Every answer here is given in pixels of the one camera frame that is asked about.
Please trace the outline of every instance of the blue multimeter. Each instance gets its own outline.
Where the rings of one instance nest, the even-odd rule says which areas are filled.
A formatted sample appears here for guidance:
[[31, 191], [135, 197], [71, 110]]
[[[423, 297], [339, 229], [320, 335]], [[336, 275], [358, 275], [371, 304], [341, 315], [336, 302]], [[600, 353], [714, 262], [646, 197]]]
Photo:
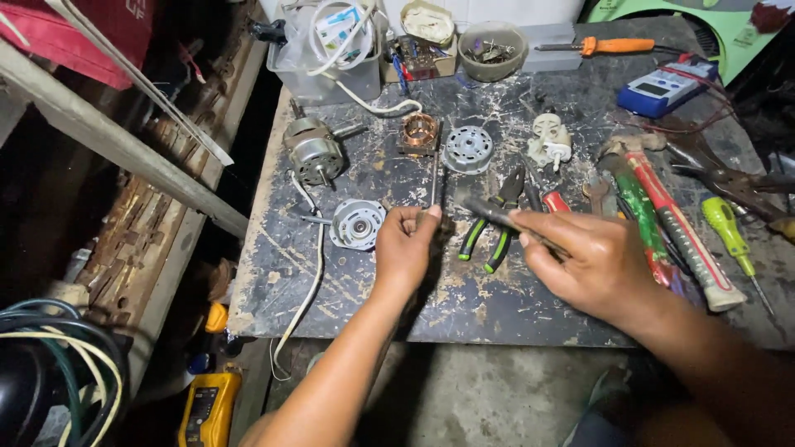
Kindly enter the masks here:
[[[718, 66], [708, 62], [674, 63], [665, 66], [706, 80], [714, 81], [718, 78]], [[618, 105], [636, 115], [657, 119], [671, 113], [705, 89], [707, 86], [697, 80], [676, 73], [655, 70], [622, 87]]]

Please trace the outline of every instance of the workbench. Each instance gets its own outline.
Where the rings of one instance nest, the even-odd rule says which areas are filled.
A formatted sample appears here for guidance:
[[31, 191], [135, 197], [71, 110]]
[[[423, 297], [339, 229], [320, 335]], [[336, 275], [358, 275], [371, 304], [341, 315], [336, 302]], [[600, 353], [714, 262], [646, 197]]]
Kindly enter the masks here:
[[[658, 44], [700, 51], [691, 29], [679, 17], [581, 24], [575, 29], [578, 40], [586, 36], [645, 37]], [[497, 240], [491, 226], [481, 235], [472, 260], [460, 261], [457, 253], [461, 239], [474, 218], [452, 198], [459, 189], [484, 198], [495, 194], [509, 171], [522, 163], [520, 152], [526, 150], [526, 140], [532, 135], [533, 119], [554, 108], [573, 140], [572, 160], [561, 166], [563, 185], [559, 191], [573, 210], [588, 212], [581, 185], [594, 167], [599, 147], [612, 134], [639, 132], [617, 123], [630, 119], [626, 111], [615, 106], [618, 89], [672, 58], [660, 53], [595, 56], [584, 60], [575, 71], [519, 73], [497, 83], [478, 84], [474, 89], [466, 89], [454, 77], [409, 83], [412, 97], [423, 104], [424, 113], [443, 122], [442, 138], [459, 126], [481, 126], [494, 140], [496, 151], [485, 173], [468, 176], [446, 171], [440, 188], [444, 212], [455, 221], [456, 233], [443, 248], [435, 283], [421, 294], [421, 308], [404, 327], [407, 340], [635, 346], [620, 331], [552, 295], [525, 265], [517, 241], [494, 274], [484, 271], [483, 264]], [[241, 335], [281, 336], [316, 272], [317, 227], [300, 218], [309, 210], [290, 183], [290, 163], [282, 145], [282, 133], [293, 120], [288, 100], [289, 93], [282, 90], [240, 257], [228, 326]], [[391, 84], [373, 104], [387, 107], [401, 100], [399, 87]], [[710, 95], [700, 95], [674, 114], [684, 121], [702, 122], [717, 107], [719, 103]], [[428, 206], [432, 159], [398, 153], [399, 118], [379, 118], [354, 103], [310, 107], [306, 112], [332, 129], [360, 122], [369, 126], [369, 131], [344, 142], [349, 163], [334, 180], [336, 191], [323, 186], [309, 188], [326, 217], [348, 198], [378, 200], [387, 209]], [[723, 119], [710, 126], [704, 136], [730, 167], [763, 172], [745, 131], [734, 120]], [[701, 183], [673, 173], [668, 167], [668, 154], [647, 155], [729, 278], [749, 297], [746, 304], [724, 313], [722, 318], [758, 345], [789, 347], [790, 337], [795, 336], [795, 300], [789, 299], [795, 290], [795, 247], [766, 229], [744, 229], [758, 280], [778, 313], [771, 319], [750, 280], [727, 255], [701, 215], [700, 202], [711, 193]], [[557, 174], [553, 174], [551, 165], [537, 173], [545, 180], [552, 180], [553, 175]], [[526, 198], [520, 198], [520, 207], [526, 208], [526, 204]], [[293, 336], [335, 337], [372, 289], [374, 253], [337, 247], [327, 232], [324, 259], [319, 291]]]

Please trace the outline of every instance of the wrench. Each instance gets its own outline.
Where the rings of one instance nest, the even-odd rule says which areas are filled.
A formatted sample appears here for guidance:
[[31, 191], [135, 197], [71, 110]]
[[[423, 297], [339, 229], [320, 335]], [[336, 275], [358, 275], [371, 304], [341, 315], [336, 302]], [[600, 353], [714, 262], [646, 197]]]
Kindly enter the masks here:
[[583, 183], [583, 194], [591, 201], [591, 214], [602, 217], [602, 201], [610, 192], [610, 183], [600, 176], [592, 176]]

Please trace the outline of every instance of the yellow screwdriver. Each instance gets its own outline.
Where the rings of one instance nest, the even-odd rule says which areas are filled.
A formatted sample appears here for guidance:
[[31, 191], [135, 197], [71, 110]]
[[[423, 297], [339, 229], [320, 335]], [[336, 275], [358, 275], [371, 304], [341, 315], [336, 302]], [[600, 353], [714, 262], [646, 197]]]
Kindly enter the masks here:
[[762, 292], [762, 287], [756, 282], [754, 264], [748, 259], [750, 249], [740, 235], [740, 232], [737, 231], [735, 214], [731, 211], [731, 208], [729, 208], [729, 204], [720, 197], [712, 197], [701, 202], [701, 211], [704, 213], [704, 216], [707, 217], [707, 222], [709, 222], [710, 226], [712, 226], [712, 228], [718, 232], [720, 238], [723, 239], [723, 243], [726, 245], [729, 255], [737, 259], [743, 272], [745, 272], [751, 282], [754, 283], [754, 287], [756, 287], [756, 291], [759, 292], [759, 297], [762, 299], [762, 303], [765, 305], [767, 312], [770, 313], [772, 317], [775, 317], [776, 314], [773, 312], [773, 308], [770, 307], [765, 293]]

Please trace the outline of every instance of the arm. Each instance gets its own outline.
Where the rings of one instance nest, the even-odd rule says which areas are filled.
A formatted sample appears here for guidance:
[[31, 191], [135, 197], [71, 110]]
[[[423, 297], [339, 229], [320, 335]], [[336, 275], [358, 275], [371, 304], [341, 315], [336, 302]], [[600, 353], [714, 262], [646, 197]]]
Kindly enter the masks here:
[[561, 264], [537, 241], [520, 235], [525, 260], [539, 279], [575, 308], [649, 349], [735, 444], [793, 444], [793, 371], [719, 318], [659, 286], [634, 224], [562, 212], [514, 212], [512, 218], [572, 254]]
[[370, 297], [270, 423], [255, 424], [241, 445], [348, 445], [401, 313], [428, 269], [429, 246], [441, 218], [432, 207], [393, 208], [378, 230]]

